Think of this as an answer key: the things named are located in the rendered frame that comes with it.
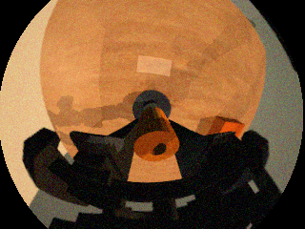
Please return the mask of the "black round pedestal with short shaft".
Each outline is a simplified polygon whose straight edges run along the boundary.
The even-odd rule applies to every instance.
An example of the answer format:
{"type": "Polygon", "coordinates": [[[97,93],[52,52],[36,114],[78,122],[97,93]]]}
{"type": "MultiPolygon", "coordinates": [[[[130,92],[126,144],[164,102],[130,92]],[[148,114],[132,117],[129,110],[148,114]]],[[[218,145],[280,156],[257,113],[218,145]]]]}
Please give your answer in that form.
{"type": "Polygon", "coordinates": [[[171,114],[171,102],[167,96],[158,91],[145,91],[141,93],[132,104],[132,114],[134,119],[140,118],[142,112],[149,107],[157,107],[164,111],[165,117],[171,114]]]}

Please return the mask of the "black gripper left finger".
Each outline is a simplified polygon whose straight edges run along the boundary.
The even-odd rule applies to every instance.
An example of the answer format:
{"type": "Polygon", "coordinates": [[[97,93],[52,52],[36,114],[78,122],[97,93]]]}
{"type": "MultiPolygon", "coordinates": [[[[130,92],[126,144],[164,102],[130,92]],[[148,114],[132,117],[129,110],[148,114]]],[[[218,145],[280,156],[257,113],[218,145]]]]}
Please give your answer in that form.
{"type": "Polygon", "coordinates": [[[122,176],[121,180],[127,180],[132,165],[138,122],[140,122],[140,118],[135,119],[130,125],[122,126],[122,129],[108,136],[71,131],[70,138],[77,150],[106,156],[115,171],[122,176]]]}

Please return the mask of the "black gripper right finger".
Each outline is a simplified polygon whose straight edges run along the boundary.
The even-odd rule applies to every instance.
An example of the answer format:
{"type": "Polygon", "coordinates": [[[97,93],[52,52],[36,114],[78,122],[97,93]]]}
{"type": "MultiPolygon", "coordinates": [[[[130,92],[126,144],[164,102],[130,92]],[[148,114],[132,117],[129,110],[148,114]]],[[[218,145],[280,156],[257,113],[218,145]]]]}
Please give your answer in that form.
{"type": "Polygon", "coordinates": [[[188,130],[183,125],[172,122],[168,119],[169,123],[175,130],[176,137],[179,138],[179,149],[176,150],[175,160],[178,161],[178,167],[180,169],[180,175],[183,178],[193,176],[192,171],[197,167],[199,161],[203,160],[203,157],[210,151],[211,146],[224,144],[224,142],[232,142],[235,133],[217,133],[203,135],[198,134],[195,131],[188,130]]]}

